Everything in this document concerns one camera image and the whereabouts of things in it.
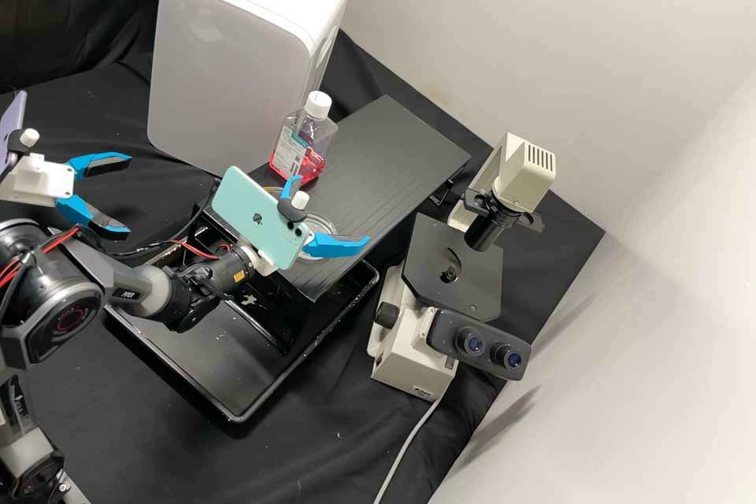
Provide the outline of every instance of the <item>microscope focus knob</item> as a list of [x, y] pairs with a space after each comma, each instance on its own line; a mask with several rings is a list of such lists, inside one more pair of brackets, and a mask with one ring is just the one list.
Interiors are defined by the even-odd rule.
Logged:
[[383, 328], [393, 328], [396, 320], [399, 319], [399, 308], [393, 303], [381, 302], [376, 309], [376, 316], [373, 320]]

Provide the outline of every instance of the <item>black platform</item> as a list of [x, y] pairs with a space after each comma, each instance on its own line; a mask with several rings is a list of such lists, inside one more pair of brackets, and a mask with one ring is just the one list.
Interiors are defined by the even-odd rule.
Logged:
[[[325, 171], [304, 187], [310, 196], [307, 209], [327, 217], [338, 234], [370, 236], [364, 256], [469, 159], [393, 98], [383, 96], [339, 122]], [[284, 183], [267, 165], [252, 177], [261, 185]], [[315, 301], [360, 257], [317, 265], [298, 262], [280, 274]]]

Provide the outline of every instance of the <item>smartphone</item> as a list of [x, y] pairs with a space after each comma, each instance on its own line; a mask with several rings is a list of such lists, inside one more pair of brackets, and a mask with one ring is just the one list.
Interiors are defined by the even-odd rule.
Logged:
[[24, 126], [26, 110], [26, 91], [18, 91], [7, 110], [0, 117], [0, 181], [16, 164], [16, 155], [8, 151], [8, 138], [11, 133]]
[[278, 212], [276, 198], [235, 165], [223, 175], [212, 207], [279, 269], [289, 269], [305, 245], [307, 226], [289, 222]]

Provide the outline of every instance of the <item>sticker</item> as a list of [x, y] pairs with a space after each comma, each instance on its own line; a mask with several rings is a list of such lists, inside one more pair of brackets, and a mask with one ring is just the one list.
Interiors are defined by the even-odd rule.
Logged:
[[428, 390], [424, 390], [420, 386], [412, 386], [412, 391], [410, 392], [413, 395], [416, 395], [418, 398], [423, 398], [427, 400], [434, 400], [435, 394], [432, 392], [429, 392]]
[[296, 175], [306, 151], [307, 143], [290, 128], [283, 127], [273, 154], [273, 166], [281, 172]]

